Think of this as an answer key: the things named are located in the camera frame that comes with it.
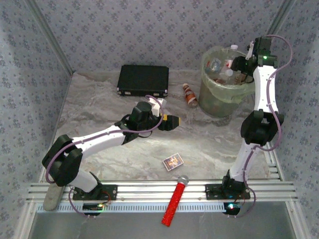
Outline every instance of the bottle cap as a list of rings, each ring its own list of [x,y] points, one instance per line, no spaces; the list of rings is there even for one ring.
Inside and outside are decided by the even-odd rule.
[[[231,45],[231,46],[230,46],[230,49],[232,49],[232,50],[237,50],[237,49],[238,49],[238,46],[237,46],[237,45]]]
[[[233,75],[233,70],[232,69],[228,69],[225,71],[225,75],[226,76],[232,76]]]

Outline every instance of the plastic bottle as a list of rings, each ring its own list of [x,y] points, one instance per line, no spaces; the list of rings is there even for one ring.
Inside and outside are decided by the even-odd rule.
[[[221,61],[217,58],[213,58],[207,62],[205,71],[206,73],[218,73],[221,69]]]
[[[195,107],[198,105],[198,101],[196,99],[195,93],[190,89],[187,83],[183,84],[184,96],[188,106]]]
[[[221,69],[219,75],[225,81],[226,84],[230,84],[231,76],[234,74],[233,70],[230,69],[231,64],[237,54],[237,45],[231,45],[227,52],[227,59],[225,60],[225,65]]]

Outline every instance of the small box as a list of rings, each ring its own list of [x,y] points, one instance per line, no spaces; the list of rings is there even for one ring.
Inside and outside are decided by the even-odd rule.
[[[182,165],[184,161],[182,160],[179,153],[173,154],[171,157],[168,157],[167,159],[163,160],[163,163],[165,165],[165,168],[168,171],[171,171],[175,169],[176,167]]]
[[[117,86],[122,96],[145,96],[163,98],[168,92],[168,67],[124,65]]]

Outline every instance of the marble floor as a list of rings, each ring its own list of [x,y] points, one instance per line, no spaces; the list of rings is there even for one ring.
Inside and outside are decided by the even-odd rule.
[[[57,136],[83,136],[111,126],[130,114],[143,97],[121,97],[116,85],[119,72],[75,73],[58,123]],[[241,145],[240,126],[252,111],[247,97],[234,114],[223,119],[191,109],[183,98],[183,83],[198,95],[197,71],[170,71],[166,111],[181,117],[172,131],[155,130],[151,137],[137,138],[122,146],[105,149],[82,160],[81,167],[101,180],[171,180],[185,174],[190,179],[221,179],[234,163]],[[167,172],[163,160],[179,153],[184,165]],[[256,157],[250,178],[267,178],[265,155]]]

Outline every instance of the orange bottle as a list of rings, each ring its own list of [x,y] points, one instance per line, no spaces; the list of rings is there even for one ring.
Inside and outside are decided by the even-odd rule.
[[[195,93],[190,89],[188,84],[183,84],[184,95],[188,106],[195,107],[198,105]]]

